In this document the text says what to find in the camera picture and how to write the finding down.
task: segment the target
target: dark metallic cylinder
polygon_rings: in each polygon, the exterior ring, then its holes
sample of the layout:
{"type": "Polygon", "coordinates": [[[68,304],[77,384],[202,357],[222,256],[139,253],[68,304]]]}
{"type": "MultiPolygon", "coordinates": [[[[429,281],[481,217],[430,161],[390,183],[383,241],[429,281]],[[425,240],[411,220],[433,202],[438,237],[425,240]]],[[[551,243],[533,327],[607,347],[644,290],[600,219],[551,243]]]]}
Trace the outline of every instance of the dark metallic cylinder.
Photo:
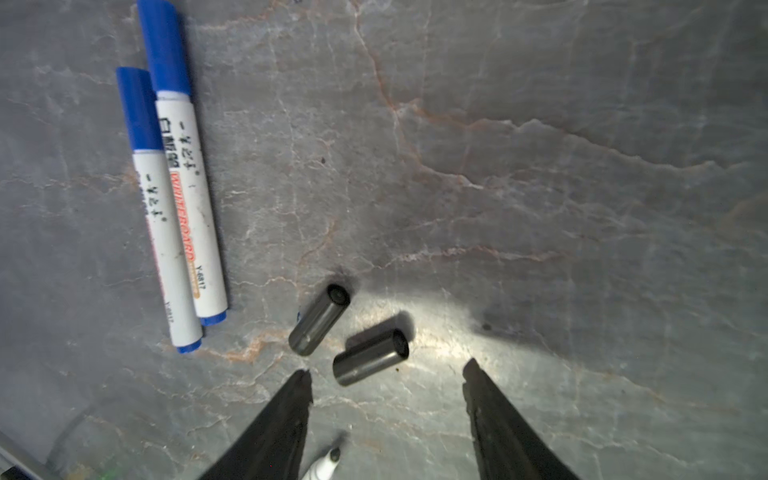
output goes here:
{"type": "Polygon", "coordinates": [[[333,376],[341,386],[352,385],[402,362],[408,354],[406,336],[400,330],[390,330],[337,355],[333,359],[333,376]]]}
{"type": "Polygon", "coordinates": [[[314,352],[348,305],[346,290],[338,285],[328,285],[288,336],[290,348],[303,356],[314,352]]]}

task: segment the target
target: blue marker cap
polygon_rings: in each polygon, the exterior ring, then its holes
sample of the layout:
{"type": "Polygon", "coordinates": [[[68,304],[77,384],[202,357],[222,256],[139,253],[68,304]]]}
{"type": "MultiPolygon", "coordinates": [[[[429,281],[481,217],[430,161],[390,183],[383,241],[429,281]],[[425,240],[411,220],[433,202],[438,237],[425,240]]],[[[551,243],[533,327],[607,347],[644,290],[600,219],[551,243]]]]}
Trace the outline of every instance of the blue marker cap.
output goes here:
{"type": "Polygon", "coordinates": [[[190,79],[176,8],[165,0],[138,0],[137,5],[154,90],[189,95],[190,79]]]}
{"type": "Polygon", "coordinates": [[[140,68],[119,67],[117,74],[131,149],[163,150],[149,72],[140,68]]]}
{"type": "Polygon", "coordinates": [[[203,339],[199,339],[195,343],[192,343],[187,346],[178,346],[176,347],[176,350],[179,351],[179,353],[189,353],[194,352],[195,350],[200,348],[200,345],[203,345],[203,339]]]}
{"type": "Polygon", "coordinates": [[[202,316],[200,318],[200,323],[202,323],[203,326],[211,326],[211,325],[216,325],[217,323],[222,323],[226,319],[227,319],[227,311],[224,310],[222,313],[219,313],[218,315],[202,316]]]}

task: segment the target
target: whiteboard marker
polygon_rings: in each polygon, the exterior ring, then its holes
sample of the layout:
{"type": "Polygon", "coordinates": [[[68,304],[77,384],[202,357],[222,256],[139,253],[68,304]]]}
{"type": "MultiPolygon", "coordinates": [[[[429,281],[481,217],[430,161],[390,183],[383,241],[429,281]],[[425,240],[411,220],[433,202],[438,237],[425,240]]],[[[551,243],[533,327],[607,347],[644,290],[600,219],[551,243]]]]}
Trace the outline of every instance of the whiteboard marker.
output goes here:
{"type": "Polygon", "coordinates": [[[184,242],[194,308],[205,326],[227,318],[227,291],[210,207],[203,151],[176,8],[165,0],[138,0],[141,30],[157,94],[163,146],[184,242]]]}
{"type": "Polygon", "coordinates": [[[120,67],[117,74],[125,126],[134,151],[134,166],[144,197],[144,213],[170,327],[170,342],[179,353],[193,352],[202,343],[203,329],[195,314],[187,281],[187,262],[163,141],[157,128],[149,72],[120,67]]]}
{"type": "Polygon", "coordinates": [[[301,480],[331,480],[333,471],[339,464],[341,450],[338,447],[328,452],[328,454],[314,462],[310,469],[306,471],[301,480]]]}

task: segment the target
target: stone surface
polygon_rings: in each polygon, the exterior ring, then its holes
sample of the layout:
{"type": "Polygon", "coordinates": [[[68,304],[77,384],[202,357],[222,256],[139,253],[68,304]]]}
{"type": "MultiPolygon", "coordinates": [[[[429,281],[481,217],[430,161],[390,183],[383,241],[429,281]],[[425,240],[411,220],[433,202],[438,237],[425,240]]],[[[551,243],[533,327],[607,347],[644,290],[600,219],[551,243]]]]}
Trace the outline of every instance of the stone surface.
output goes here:
{"type": "Polygon", "coordinates": [[[0,430],[64,478],[195,478],[298,368],[308,465],[477,478],[476,357],[582,478],[768,469],[757,0],[187,0],[230,318],[180,356],[114,68],[129,0],[0,5],[0,430]],[[308,358],[296,311],[353,304],[308,358]],[[411,359],[331,360],[407,313],[411,359]]]}

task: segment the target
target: white marker barrel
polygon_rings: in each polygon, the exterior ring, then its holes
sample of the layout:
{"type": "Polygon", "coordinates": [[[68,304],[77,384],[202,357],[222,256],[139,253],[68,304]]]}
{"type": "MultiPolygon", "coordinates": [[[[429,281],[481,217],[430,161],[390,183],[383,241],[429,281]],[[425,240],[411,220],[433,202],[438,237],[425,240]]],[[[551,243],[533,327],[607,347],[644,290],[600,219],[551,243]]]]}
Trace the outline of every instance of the white marker barrel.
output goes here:
{"type": "Polygon", "coordinates": [[[218,323],[227,311],[227,291],[194,106],[175,91],[158,92],[156,106],[195,310],[204,325],[218,323]]]}
{"type": "Polygon", "coordinates": [[[187,262],[184,261],[165,153],[135,151],[134,166],[144,197],[147,227],[170,327],[170,342],[180,353],[191,352],[200,346],[203,328],[195,313],[192,290],[187,281],[187,262]]]}
{"type": "Polygon", "coordinates": [[[200,347],[203,329],[194,311],[192,290],[187,281],[187,262],[176,217],[167,160],[160,128],[157,127],[155,95],[149,72],[139,68],[117,69],[128,140],[144,198],[157,276],[170,327],[170,342],[179,353],[200,347]]]}

